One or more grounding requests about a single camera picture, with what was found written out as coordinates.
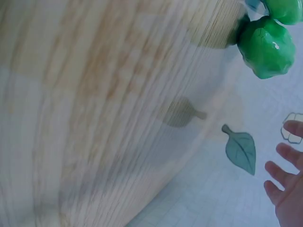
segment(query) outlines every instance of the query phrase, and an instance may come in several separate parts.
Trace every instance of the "stem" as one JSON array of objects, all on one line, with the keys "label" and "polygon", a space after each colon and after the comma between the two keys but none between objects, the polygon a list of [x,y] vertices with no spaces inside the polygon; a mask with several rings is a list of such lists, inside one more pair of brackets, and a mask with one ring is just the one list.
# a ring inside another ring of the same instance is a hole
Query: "stem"
[{"label": "stem", "polygon": [[205,120],[207,118],[207,113],[201,112],[201,111],[196,111],[195,116],[197,118],[200,118],[201,120]]},{"label": "stem", "polygon": [[233,131],[228,127],[227,124],[223,125],[223,127],[222,127],[222,132],[224,132],[224,133],[226,133],[226,134],[228,134],[228,135],[233,134]]}]

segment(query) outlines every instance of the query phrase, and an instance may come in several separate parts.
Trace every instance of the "curved wooden object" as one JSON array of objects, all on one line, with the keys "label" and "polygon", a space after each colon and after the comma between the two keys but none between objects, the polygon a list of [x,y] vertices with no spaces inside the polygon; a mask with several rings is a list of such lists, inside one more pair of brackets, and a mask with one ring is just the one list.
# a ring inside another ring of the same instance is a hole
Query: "curved wooden object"
[{"label": "curved wooden object", "polygon": [[[0,226],[127,224],[211,127],[244,13],[237,0],[0,2]],[[174,115],[178,98],[207,118]]]}]

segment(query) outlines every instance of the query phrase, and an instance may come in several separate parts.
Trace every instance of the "finger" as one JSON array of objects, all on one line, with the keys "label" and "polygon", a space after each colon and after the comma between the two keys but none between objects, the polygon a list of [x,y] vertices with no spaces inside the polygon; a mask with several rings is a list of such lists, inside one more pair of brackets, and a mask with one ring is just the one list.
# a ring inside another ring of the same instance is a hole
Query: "finger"
[{"label": "finger", "polygon": [[267,162],[265,164],[265,169],[276,181],[278,181],[285,188],[288,186],[292,178],[295,176],[294,174],[285,172],[274,162]]},{"label": "finger", "polygon": [[276,150],[279,153],[279,155],[282,156],[282,158],[289,161],[298,170],[303,170],[303,153],[302,152],[297,151],[296,149],[294,149],[291,146],[284,144],[284,143],[280,143],[276,147]]},{"label": "finger", "polygon": [[279,203],[282,191],[278,189],[271,181],[264,182],[264,188],[271,202],[276,206]]},{"label": "finger", "polygon": [[287,121],[283,127],[291,134],[303,138],[303,122]]}]

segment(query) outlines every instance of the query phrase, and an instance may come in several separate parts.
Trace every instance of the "teal leaf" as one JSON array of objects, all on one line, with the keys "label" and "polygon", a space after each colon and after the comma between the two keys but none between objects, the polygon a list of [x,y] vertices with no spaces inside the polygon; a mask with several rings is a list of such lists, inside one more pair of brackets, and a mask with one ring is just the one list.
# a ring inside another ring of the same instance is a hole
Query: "teal leaf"
[{"label": "teal leaf", "polygon": [[251,175],[256,171],[256,147],[254,139],[246,132],[235,133],[225,124],[222,131],[229,135],[226,155],[236,166]]}]

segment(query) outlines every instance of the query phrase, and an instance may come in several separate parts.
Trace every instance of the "blurry wooden board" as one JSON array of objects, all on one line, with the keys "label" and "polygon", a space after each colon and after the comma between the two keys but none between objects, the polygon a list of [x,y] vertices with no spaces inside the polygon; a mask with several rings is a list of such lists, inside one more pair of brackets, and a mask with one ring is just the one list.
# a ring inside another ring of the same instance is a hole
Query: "blurry wooden board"
[{"label": "blurry wooden board", "polygon": [[[241,58],[225,47],[244,7],[237,0],[0,7],[0,225],[124,226],[211,127],[238,77]],[[183,97],[208,117],[167,125],[163,112]]]}]

